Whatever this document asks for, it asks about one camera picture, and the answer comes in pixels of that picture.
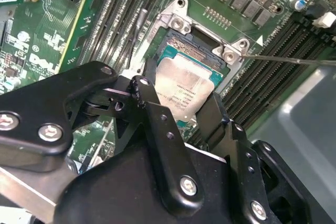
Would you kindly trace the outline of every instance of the silver screw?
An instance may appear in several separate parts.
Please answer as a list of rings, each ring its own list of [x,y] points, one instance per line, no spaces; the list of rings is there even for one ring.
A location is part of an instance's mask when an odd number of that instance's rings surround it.
[[[264,147],[268,152],[272,151],[271,147],[269,147],[268,144],[264,144]]]
[[[180,30],[183,28],[183,25],[184,25],[184,22],[179,19],[179,18],[175,18],[173,19],[172,21],[172,27],[175,29],[175,30]]]
[[[0,114],[0,131],[10,131],[19,125],[19,119],[12,114]]]
[[[244,129],[243,129],[239,124],[236,124],[236,128],[237,128],[239,131],[244,131]]]
[[[109,75],[112,74],[112,70],[109,67],[103,67],[100,70],[105,74],[109,74]]]
[[[231,54],[230,52],[224,55],[225,61],[232,61],[235,56]]]
[[[140,78],[140,82],[145,85],[149,85],[149,81],[146,78]]]
[[[38,136],[44,141],[54,142],[62,137],[62,130],[54,124],[48,124],[38,130]]]
[[[256,201],[252,201],[251,207],[252,207],[253,213],[257,216],[259,220],[266,220],[266,212],[260,203]]]
[[[180,187],[182,191],[189,196],[194,196],[197,193],[197,186],[195,182],[188,177],[181,178]]]

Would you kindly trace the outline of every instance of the motherboard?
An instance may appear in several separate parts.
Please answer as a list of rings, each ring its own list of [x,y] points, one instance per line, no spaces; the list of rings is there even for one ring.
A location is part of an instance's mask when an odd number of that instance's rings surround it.
[[[212,92],[248,134],[316,66],[244,55],[332,59],[336,0],[0,0],[0,93],[102,61],[146,74],[186,142],[205,148],[196,112]],[[113,155],[113,121],[74,133],[84,172]]]

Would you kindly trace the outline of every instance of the ram slot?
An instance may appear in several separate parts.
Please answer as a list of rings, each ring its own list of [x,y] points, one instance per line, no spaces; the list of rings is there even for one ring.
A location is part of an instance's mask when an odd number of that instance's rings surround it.
[[[145,18],[145,20],[147,20],[147,18],[149,17],[149,15],[151,15],[152,13],[156,13],[156,10],[154,9],[155,7],[158,7],[156,5],[156,1],[157,0],[147,0],[147,4],[144,5],[144,9],[146,9],[148,11],[147,12],[147,17]],[[132,39],[131,36],[132,36],[132,34],[129,34],[129,36],[126,39],[127,43],[125,45],[123,45],[123,47],[119,50],[120,51],[120,55],[122,55],[123,52],[125,52],[125,51],[128,50],[128,47],[130,45],[130,41]]]
[[[126,15],[127,10],[130,8],[132,0],[117,0],[113,7],[114,11],[111,13],[105,25],[105,30],[101,36],[100,44],[95,49],[95,60],[108,63],[108,52],[117,35],[117,31]]]
[[[141,8],[147,6],[149,0],[133,0],[131,8],[128,10],[124,22],[118,31],[118,37],[114,40],[110,51],[108,52],[109,58],[106,63],[113,62],[112,66],[116,71],[120,71],[122,66],[127,62],[125,58],[129,58],[129,55],[125,55],[123,52],[127,51],[131,54],[130,45],[134,36],[135,23],[139,15]]]
[[[104,30],[104,25],[111,14],[112,10],[114,10],[114,5],[117,0],[104,0],[100,12],[97,14],[96,21],[92,26],[92,31],[90,37],[88,38],[86,44],[84,45],[81,56],[79,58],[78,64],[81,65],[83,63],[89,62],[93,59],[93,52],[96,48],[101,34]]]
[[[282,47],[288,40],[290,35],[299,28],[298,24],[293,23],[291,20],[287,22],[281,29],[281,31],[274,37],[274,39],[260,52],[261,55],[273,55],[279,47]],[[224,96],[223,104],[226,108],[232,106],[235,101],[243,93],[256,77],[263,71],[264,67],[269,64],[267,61],[253,61],[246,72],[242,74],[239,80],[234,84],[233,88]]]
[[[312,51],[314,46],[318,43],[318,40],[314,37],[310,37],[307,39],[304,44],[300,47],[300,49],[295,53],[293,58],[296,59],[306,59],[309,56],[309,51]],[[275,74],[272,79],[268,82],[266,78],[265,82],[267,83],[262,88],[259,88],[257,92],[255,92],[255,95],[252,101],[250,101],[249,105],[244,108],[245,113],[236,113],[233,117],[238,122],[245,122],[247,118],[254,113],[254,111],[265,104],[268,104],[268,97],[272,93],[273,90],[277,89],[280,83],[285,79],[289,78],[292,79],[290,73],[294,68],[296,68],[296,65],[290,64],[290,63],[283,63],[280,62],[279,65],[279,71],[277,74]]]
[[[320,55],[325,50],[325,45],[317,45],[314,51],[307,58],[308,60],[315,60],[318,55]],[[248,115],[245,118],[242,118],[243,124],[245,128],[249,128],[253,125],[253,123],[267,110],[270,110],[271,107],[277,103],[279,97],[282,95],[284,91],[286,91],[298,77],[308,68],[308,66],[299,65],[295,66],[292,69],[291,75],[289,78],[285,78],[281,80],[279,86],[274,89],[274,92],[270,95],[268,99],[268,103],[265,103],[264,106],[259,107],[252,114]]]
[[[308,36],[308,32],[303,30],[301,33],[294,33],[292,35],[293,36],[288,37],[289,40],[287,41],[289,42],[287,44],[282,44],[281,51],[277,49],[278,53],[275,54],[276,56],[284,58],[291,57],[293,50]],[[273,82],[274,78],[271,80],[270,78],[281,65],[281,62],[267,62],[267,67],[263,68],[262,73],[244,90],[243,99],[237,100],[231,107],[228,107],[228,109],[232,111],[230,116],[235,117],[267,82]]]

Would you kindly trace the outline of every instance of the robotic arm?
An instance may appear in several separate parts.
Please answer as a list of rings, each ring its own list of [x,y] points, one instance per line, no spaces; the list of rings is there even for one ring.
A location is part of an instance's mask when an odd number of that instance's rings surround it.
[[[269,144],[251,144],[211,94],[184,144],[142,76],[101,62],[0,96],[0,193],[45,223],[334,223]],[[72,132],[115,118],[113,158],[77,176]]]

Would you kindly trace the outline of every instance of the metal plate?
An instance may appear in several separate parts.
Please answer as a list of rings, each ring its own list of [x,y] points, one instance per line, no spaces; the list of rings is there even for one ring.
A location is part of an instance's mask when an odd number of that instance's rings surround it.
[[[160,103],[171,109],[176,120],[188,122],[215,88],[209,80],[211,74],[180,54],[162,59],[155,83]]]

